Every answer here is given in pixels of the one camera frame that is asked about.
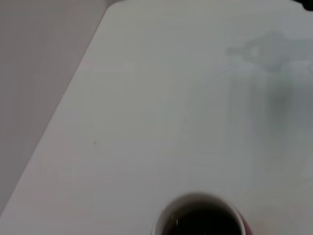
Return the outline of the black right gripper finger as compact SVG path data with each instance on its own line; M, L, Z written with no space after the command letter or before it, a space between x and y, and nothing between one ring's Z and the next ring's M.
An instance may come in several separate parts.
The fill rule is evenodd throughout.
M313 0L293 0L302 5L306 11L313 11Z

